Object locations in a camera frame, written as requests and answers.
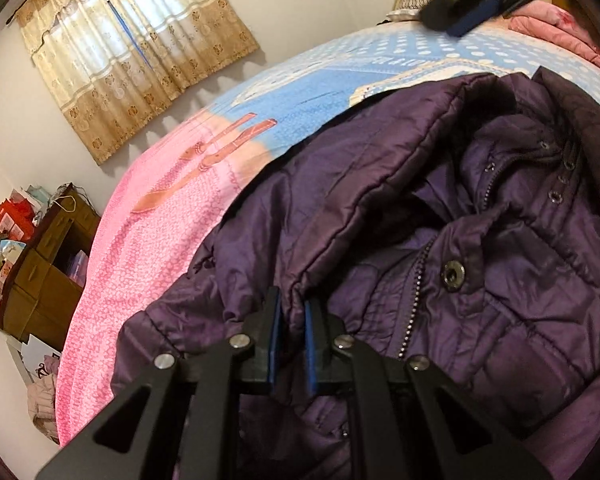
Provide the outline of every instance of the pink blanket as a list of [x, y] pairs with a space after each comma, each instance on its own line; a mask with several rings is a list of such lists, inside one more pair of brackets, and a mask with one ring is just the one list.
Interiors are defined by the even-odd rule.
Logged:
[[[56, 393], [62, 444], [111, 400], [122, 324], [186, 271], [206, 234], [271, 160], [269, 151], [252, 139], [276, 121], [240, 132], [237, 126], [258, 121], [254, 114], [243, 119], [230, 124], [207, 111], [198, 113], [147, 150], [116, 188], [93, 243], [87, 286], [62, 352]], [[190, 221], [182, 225], [182, 218]]]
[[561, 46], [600, 68], [600, 49], [566, 10], [536, 0], [512, 16], [510, 30]]

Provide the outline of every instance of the bed sheet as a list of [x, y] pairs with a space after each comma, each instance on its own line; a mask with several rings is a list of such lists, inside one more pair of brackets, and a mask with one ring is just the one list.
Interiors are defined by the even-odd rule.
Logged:
[[143, 153], [113, 193], [64, 346], [56, 419], [67, 443], [112, 398], [122, 324], [186, 271], [206, 234], [269, 161], [381, 91], [544, 65], [600, 102], [600, 69], [500, 28], [462, 40], [392, 23], [305, 52], [222, 95]]

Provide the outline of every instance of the sheer curtain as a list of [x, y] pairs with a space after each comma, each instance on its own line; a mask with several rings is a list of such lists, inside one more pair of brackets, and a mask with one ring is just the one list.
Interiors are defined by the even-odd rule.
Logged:
[[258, 49], [227, 0], [29, 0], [17, 19], [99, 164], [186, 88]]

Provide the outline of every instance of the purple jacket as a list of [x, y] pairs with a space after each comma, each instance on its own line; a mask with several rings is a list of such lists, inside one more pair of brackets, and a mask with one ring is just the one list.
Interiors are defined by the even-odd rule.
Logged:
[[309, 399], [303, 299], [392, 357], [430, 356], [567, 479], [600, 437], [600, 106], [540, 69], [396, 91], [275, 161], [118, 339], [114, 392], [240, 331], [267, 288], [288, 344], [245, 398], [243, 467], [348, 478], [346, 407]]

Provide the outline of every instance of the wooden desk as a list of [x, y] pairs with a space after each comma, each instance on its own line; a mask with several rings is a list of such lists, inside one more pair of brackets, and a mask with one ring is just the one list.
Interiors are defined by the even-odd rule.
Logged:
[[80, 250], [90, 255], [100, 223], [73, 186], [62, 195], [65, 198], [48, 210], [11, 269], [0, 302], [2, 330], [22, 342], [33, 334], [58, 350], [64, 348], [82, 295], [64, 270]]

